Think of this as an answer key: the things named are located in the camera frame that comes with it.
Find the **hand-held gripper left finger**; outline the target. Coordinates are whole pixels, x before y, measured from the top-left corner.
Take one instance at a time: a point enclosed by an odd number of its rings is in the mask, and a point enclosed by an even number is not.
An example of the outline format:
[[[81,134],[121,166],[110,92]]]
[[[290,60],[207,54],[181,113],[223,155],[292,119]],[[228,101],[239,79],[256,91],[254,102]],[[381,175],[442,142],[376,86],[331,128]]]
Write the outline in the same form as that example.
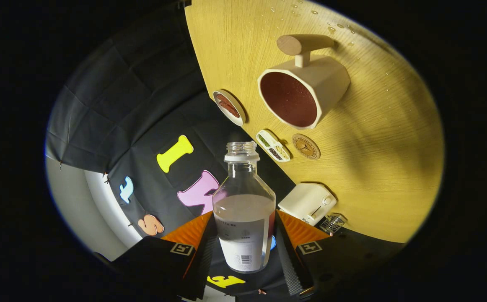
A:
[[[111,267],[155,300],[202,299],[216,239],[215,219],[207,212],[165,237],[144,237]]]

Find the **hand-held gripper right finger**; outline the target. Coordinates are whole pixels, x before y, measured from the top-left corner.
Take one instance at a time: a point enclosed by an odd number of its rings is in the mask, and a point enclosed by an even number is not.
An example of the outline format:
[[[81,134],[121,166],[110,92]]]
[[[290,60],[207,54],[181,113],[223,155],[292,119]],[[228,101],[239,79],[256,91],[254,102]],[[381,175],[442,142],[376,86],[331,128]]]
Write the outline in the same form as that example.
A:
[[[386,255],[347,234],[328,235],[276,210],[275,228],[282,271],[290,296],[332,299],[386,262]]]

